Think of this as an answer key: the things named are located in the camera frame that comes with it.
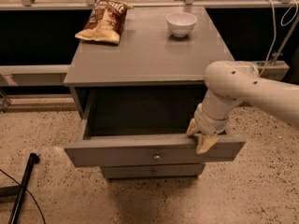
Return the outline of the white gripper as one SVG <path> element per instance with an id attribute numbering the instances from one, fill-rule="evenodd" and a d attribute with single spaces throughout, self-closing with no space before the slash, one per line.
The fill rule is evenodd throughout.
<path id="1" fill-rule="evenodd" d="M 202 133 L 198 139 L 197 154 L 208 152 L 219 140 L 218 134 L 225 130 L 228 119 L 213 119 L 209 117 L 199 104 L 194 111 L 194 119 L 190 120 L 186 135 L 195 136 L 199 131 Z"/>

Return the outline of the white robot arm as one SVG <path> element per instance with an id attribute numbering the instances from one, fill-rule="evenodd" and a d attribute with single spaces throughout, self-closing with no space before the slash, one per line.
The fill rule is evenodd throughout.
<path id="1" fill-rule="evenodd" d="M 208 152 L 225 130 L 231 110 L 247 102 L 299 128 L 299 86 L 260 77 L 254 63 L 217 61 L 204 73 L 207 92 L 186 134 L 200 133 L 196 152 Z"/>

